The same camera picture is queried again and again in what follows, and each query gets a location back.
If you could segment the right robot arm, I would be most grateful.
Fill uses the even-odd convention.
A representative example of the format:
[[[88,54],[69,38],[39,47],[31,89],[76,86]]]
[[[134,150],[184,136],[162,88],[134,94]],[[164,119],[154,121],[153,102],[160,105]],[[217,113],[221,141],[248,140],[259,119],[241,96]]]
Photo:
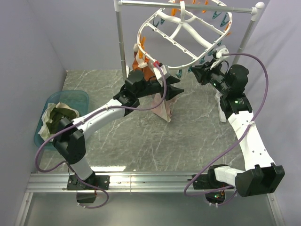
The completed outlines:
[[[206,62],[192,67],[191,71],[198,83],[209,83],[221,93],[220,107],[239,140],[245,169],[238,170],[228,165],[210,166],[207,182],[213,188],[233,186],[242,197],[273,193],[285,170],[270,157],[254,122],[253,109],[244,93],[249,70],[242,65],[233,65],[223,73],[221,64],[215,68],[212,64]]]

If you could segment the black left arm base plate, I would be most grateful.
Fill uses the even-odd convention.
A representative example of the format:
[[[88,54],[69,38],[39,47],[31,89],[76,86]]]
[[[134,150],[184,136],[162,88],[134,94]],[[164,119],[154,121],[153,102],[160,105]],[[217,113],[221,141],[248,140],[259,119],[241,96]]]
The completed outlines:
[[[76,175],[69,176],[67,190],[92,190],[94,187],[108,190],[110,184],[109,175],[96,175],[81,182]]]

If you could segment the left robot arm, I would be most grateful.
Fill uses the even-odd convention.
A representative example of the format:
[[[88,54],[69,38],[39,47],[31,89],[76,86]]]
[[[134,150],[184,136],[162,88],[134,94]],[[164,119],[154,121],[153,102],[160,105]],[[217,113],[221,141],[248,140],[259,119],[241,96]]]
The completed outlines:
[[[80,118],[59,122],[59,135],[53,139],[53,146],[78,176],[78,184],[84,189],[97,186],[95,172],[89,166],[86,155],[86,140],[106,124],[125,117],[136,109],[141,97],[159,94],[164,100],[170,100],[184,90],[173,84],[180,79],[168,75],[164,82],[155,77],[145,80],[140,70],[132,70],[120,91],[104,106]]]

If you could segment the orange underwear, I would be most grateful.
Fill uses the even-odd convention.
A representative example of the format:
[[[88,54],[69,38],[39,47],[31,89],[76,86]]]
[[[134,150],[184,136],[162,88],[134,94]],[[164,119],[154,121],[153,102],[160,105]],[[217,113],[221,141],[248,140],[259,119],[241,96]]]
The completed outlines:
[[[149,59],[140,51],[138,44],[136,43],[133,47],[134,61],[132,63],[133,70],[140,70],[144,74],[146,81],[155,81],[156,76],[153,71],[152,65]]]

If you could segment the pink underwear white waistband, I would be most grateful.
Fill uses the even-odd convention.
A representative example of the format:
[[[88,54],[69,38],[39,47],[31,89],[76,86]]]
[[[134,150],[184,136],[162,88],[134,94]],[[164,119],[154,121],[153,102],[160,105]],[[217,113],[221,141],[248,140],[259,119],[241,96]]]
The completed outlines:
[[[159,102],[162,100],[160,94],[152,95],[151,98],[152,98],[151,107],[157,106]],[[159,106],[151,109],[151,111],[161,119],[170,122],[172,117],[171,107],[175,101],[176,101],[176,97],[173,97],[171,100],[164,100]]]

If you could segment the white oval clip hanger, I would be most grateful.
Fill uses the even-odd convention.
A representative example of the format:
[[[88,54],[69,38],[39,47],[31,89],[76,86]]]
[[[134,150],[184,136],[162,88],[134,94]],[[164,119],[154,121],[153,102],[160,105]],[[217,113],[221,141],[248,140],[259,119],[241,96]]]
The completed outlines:
[[[220,0],[172,0],[179,8],[157,9],[140,26],[136,43],[149,59],[164,61],[169,71],[181,78],[194,65],[204,63],[231,32],[231,12],[189,9],[188,5],[218,6]]]

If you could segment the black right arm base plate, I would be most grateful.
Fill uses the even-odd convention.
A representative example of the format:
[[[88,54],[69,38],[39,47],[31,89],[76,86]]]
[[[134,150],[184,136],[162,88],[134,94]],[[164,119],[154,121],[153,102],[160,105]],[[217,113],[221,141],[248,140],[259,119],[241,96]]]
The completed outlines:
[[[209,183],[209,177],[207,174],[201,174],[192,183],[194,190],[210,190],[213,189],[212,185]]]

